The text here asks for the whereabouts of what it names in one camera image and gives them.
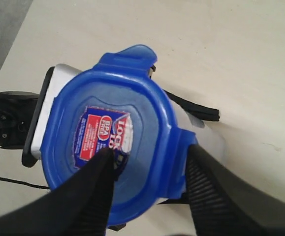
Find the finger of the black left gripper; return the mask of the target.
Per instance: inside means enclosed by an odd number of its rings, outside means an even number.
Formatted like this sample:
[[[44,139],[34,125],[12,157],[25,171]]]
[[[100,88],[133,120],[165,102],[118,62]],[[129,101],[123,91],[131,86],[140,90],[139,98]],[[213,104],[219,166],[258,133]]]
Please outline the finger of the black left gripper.
[[[120,224],[120,225],[113,225],[113,226],[109,226],[108,229],[115,231],[115,232],[118,232],[121,229],[123,229],[126,225],[127,225],[126,223]]]
[[[220,111],[218,109],[205,107],[188,100],[185,100],[181,97],[178,97],[166,90],[164,90],[167,96],[178,105],[180,105],[186,112],[195,116],[198,119],[205,121],[220,121]]]

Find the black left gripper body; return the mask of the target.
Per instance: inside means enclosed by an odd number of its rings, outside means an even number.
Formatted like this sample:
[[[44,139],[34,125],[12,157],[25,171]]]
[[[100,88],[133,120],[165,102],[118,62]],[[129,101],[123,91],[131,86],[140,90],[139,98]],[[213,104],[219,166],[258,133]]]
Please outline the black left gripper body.
[[[23,149],[39,95],[0,92],[0,148]]]

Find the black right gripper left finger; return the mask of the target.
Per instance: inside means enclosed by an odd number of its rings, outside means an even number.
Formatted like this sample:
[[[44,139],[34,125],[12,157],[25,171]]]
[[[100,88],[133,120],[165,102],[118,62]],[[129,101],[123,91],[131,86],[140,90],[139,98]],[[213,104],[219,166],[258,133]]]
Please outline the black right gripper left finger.
[[[102,149],[60,187],[1,216],[0,236],[103,236],[114,182],[114,153]]]

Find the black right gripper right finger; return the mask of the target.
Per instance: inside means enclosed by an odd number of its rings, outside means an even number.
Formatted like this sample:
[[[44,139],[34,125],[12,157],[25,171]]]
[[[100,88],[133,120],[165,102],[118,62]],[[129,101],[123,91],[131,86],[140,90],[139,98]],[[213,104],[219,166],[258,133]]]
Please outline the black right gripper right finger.
[[[190,145],[186,189],[199,236],[285,236],[285,203],[246,183],[200,145]]]

